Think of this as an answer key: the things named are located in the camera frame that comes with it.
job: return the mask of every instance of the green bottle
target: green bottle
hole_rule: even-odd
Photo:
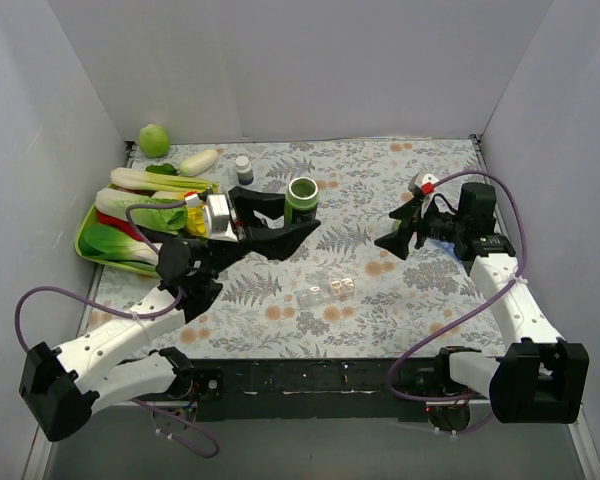
[[[294,178],[285,194],[284,224],[306,222],[316,218],[318,185],[308,177]]]

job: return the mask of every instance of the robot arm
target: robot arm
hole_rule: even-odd
[[[478,290],[491,298],[514,279],[518,269],[513,247],[494,230],[495,190],[483,183],[465,183],[458,209],[440,212],[433,201],[435,182],[429,174],[414,178],[413,199],[389,214],[401,220],[398,229],[375,243],[403,260],[414,233],[416,249],[426,238],[452,243]],[[496,360],[468,348],[441,349],[436,365],[445,392],[453,395],[471,388],[490,400],[503,423],[574,422],[589,364],[585,348],[562,338],[522,278],[491,311],[507,348],[505,356]]]
[[[161,283],[129,309],[132,318],[113,318],[54,349],[43,342],[27,352],[20,395],[50,441],[73,434],[93,413],[140,395],[166,392],[183,398],[194,385],[198,395],[208,393],[209,384],[201,383],[199,372],[175,348],[121,362],[207,311],[222,290],[215,281],[222,270],[250,252],[286,260],[320,225],[311,220],[270,229],[255,212],[272,219],[282,216],[284,195],[242,187],[226,195],[191,194],[185,202],[205,204],[209,239],[163,243],[156,266]],[[175,308],[150,317],[175,299]]]

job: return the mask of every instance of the cylindrical container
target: cylindrical container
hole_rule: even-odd
[[[285,194],[284,224],[314,220],[318,196],[318,185],[310,178],[298,177],[291,180]]]
[[[236,158],[236,173],[238,174],[240,185],[250,185],[253,183],[253,168],[249,159],[244,155]]]

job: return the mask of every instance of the red pepper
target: red pepper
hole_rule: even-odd
[[[118,230],[126,233],[127,235],[129,235],[131,238],[133,238],[134,240],[138,240],[139,242],[142,242],[143,240],[138,236],[138,234],[136,232],[133,231],[133,229],[131,228],[131,225],[129,225],[127,222],[125,222],[124,220],[120,220],[118,218],[115,217],[111,217],[109,215],[105,215],[102,212],[99,212],[98,210],[96,210],[96,214],[98,215],[98,221],[103,224],[103,225],[110,225],[112,227],[116,227]]]

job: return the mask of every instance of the white wall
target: white wall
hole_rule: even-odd
[[[591,356],[585,414],[600,454],[600,1],[553,2],[484,144],[520,203],[540,304]]]
[[[481,133],[551,0],[49,0],[125,139]]]
[[[0,0],[0,479],[19,478],[35,420],[18,395],[19,296],[39,284],[86,293],[93,268],[72,240],[124,144],[44,0]],[[82,305],[25,305],[31,345],[75,335]]]

